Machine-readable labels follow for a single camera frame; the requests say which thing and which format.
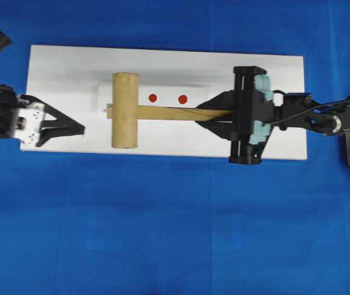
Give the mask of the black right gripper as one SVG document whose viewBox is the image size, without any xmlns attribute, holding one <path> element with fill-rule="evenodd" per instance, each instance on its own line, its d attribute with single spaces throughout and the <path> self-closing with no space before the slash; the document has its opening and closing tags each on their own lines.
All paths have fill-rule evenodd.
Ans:
<svg viewBox="0 0 350 295">
<path fill-rule="evenodd" d="M 219 138 L 231 141 L 229 162 L 237 164 L 260 164 L 266 143 L 249 144 L 253 132 L 252 109 L 254 105 L 254 77 L 267 72 L 257 66 L 235 66 L 234 91 L 216 95 L 197 106 L 198 109 L 233 111 L 233 123 L 216 120 L 196 121 Z"/>
</svg>

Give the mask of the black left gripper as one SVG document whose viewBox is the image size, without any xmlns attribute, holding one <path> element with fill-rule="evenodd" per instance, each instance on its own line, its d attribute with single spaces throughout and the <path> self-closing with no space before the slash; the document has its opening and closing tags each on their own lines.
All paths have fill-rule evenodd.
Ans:
<svg viewBox="0 0 350 295">
<path fill-rule="evenodd" d="M 35 96 L 0 87 L 0 139 L 41 147 L 52 138 L 83 135 L 85 127 Z"/>
</svg>

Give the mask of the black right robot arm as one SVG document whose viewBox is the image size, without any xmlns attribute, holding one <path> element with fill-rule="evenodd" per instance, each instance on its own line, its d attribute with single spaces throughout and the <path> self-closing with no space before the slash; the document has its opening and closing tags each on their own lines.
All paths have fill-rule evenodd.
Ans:
<svg viewBox="0 0 350 295">
<path fill-rule="evenodd" d="M 283 93 L 275 106 L 270 78 L 257 66 L 236 66 L 232 90 L 199 105 L 200 109 L 226 111 L 198 125 L 231 142 L 229 162 L 257 165 L 274 128 L 302 128 L 325 136 L 350 132 L 350 96 L 320 104 L 310 93 Z"/>
</svg>

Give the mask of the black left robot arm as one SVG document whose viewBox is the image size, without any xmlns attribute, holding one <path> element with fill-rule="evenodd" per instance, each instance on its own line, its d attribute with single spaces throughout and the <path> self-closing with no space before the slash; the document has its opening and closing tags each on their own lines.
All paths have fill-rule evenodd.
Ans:
<svg viewBox="0 0 350 295">
<path fill-rule="evenodd" d="M 0 52 L 12 41 L 0 30 Z M 0 84 L 0 139 L 41 147 L 52 138 L 83 135 L 85 127 L 35 96 Z"/>
</svg>

